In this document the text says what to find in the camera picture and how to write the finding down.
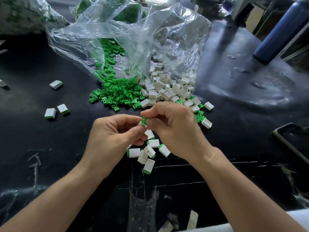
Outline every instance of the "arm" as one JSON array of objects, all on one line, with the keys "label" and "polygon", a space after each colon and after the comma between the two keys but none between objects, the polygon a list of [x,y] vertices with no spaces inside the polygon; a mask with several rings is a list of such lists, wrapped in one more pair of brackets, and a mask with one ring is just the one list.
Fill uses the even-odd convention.
[{"label": "arm", "polygon": [[159,102],[141,115],[173,154],[202,175],[234,231],[305,232],[206,140],[191,108]]},{"label": "arm", "polygon": [[146,129],[136,126],[139,121],[141,117],[129,115],[97,119],[79,164],[0,227],[0,232],[66,231],[127,147],[147,139]]}]

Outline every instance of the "black table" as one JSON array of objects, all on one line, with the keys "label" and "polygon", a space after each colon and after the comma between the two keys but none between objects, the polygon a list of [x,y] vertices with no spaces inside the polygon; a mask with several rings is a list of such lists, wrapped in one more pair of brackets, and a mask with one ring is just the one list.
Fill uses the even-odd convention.
[{"label": "black table", "polygon": [[[202,127],[211,144],[284,210],[302,208],[293,195],[308,192],[308,166],[271,135],[275,128],[309,122],[308,75],[281,59],[264,66],[252,58],[260,41],[229,19],[213,20],[199,66],[195,96],[215,108]],[[53,52],[46,36],[8,37],[0,55],[0,221],[3,223],[68,173],[83,155],[96,118],[114,114],[102,103],[90,104],[100,84]],[[49,84],[61,80],[53,90]],[[46,108],[65,104],[68,116],[44,118]],[[119,113],[139,114],[132,108]],[[174,218],[186,229],[191,210],[197,227],[226,222],[207,184],[184,160],[157,155],[151,175],[126,156],[85,204],[70,231],[156,231]]]}]

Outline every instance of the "smartphone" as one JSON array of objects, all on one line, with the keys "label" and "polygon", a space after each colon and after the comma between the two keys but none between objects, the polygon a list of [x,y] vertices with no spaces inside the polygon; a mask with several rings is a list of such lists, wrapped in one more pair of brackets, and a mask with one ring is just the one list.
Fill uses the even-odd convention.
[{"label": "smartphone", "polygon": [[288,123],[272,133],[309,164],[309,127],[302,128],[294,123]]}]

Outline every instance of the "forearm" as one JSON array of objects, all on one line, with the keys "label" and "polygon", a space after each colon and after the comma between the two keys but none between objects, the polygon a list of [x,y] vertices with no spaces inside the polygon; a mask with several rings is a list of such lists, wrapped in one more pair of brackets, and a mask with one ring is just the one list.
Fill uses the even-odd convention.
[{"label": "forearm", "polygon": [[207,182],[234,231],[305,231],[214,148],[212,159],[193,164]]},{"label": "forearm", "polygon": [[75,167],[6,222],[0,232],[66,231],[99,182]]}]

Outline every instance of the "blue cylinder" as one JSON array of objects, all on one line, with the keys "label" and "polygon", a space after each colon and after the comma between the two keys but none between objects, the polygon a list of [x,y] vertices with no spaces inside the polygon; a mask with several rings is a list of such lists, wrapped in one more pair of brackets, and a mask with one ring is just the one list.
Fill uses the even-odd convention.
[{"label": "blue cylinder", "polygon": [[309,21],[309,0],[297,0],[268,34],[253,56],[269,63]]}]

